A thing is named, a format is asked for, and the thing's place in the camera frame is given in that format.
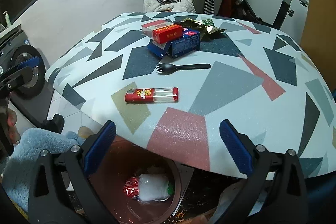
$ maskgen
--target fork handle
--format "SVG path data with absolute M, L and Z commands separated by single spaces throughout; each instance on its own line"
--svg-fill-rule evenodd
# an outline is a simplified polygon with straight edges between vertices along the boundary
M 194 64 L 194 65 L 182 65 L 178 66 L 178 70 L 183 70 L 183 69 L 210 69 L 211 65 L 210 64 Z

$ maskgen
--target lighter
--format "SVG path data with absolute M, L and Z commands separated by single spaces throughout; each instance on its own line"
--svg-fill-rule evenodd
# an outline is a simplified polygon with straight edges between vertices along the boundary
M 132 89 L 125 95 L 125 102 L 128 103 L 169 103 L 178 100 L 178 88 Z

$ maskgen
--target red cloth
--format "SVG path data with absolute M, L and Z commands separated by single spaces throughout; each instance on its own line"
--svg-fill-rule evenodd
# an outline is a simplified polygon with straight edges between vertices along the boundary
M 222 0 L 218 15 L 221 17 L 231 17 L 231 0 Z

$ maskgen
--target red box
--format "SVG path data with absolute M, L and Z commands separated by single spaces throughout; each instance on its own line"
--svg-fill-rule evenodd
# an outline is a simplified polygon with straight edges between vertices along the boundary
M 162 19 L 142 25 L 144 34 L 159 44 L 182 37 L 182 29 L 182 26 Z

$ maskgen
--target cardboard box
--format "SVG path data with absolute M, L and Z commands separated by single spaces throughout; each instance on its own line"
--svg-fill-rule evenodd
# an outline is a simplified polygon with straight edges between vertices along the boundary
M 166 54 L 175 59 L 193 50 L 198 50 L 199 48 L 200 33 L 188 28 L 183 28 L 182 38 L 163 44 L 159 44 L 152 40 L 148 44 L 148 49 L 161 59 Z
M 157 20 L 141 26 L 145 35 L 159 44 L 182 37 L 182 27 L 165 20 Z

